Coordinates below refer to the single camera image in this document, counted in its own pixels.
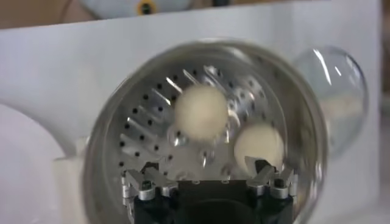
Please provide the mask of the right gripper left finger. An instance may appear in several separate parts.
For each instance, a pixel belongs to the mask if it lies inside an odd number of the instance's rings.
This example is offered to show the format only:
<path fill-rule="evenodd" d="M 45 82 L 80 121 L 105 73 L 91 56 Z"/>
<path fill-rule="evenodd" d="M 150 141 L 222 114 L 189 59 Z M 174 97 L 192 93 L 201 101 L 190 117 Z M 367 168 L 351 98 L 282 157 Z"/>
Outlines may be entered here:
<path fill-rule="evenodd" d="M 179 188 L 178 182 L 168 179 L 153 166 L 147 166 L 144 171 L 124 170 L 121 186 L 124 200 L 138 197 L 141 201 L 153 200 L 157 191 L 163 197 L 171 197 Z"/>

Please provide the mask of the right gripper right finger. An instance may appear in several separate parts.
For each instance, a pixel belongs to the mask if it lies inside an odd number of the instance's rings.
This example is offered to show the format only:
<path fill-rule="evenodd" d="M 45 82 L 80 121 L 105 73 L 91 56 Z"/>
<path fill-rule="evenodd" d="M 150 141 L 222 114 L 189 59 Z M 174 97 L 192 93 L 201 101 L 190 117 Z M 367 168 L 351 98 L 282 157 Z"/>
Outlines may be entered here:
<path fill-rule="evenodd" d="M 252 175 L 246 184 L 256 196 L 269 194 L 279 200 L 297 198 L 297 174 L 292 168 L 285 167 L 279 171 L 265 159 L 251 156 L 245 156 L 244 161 Z"/>

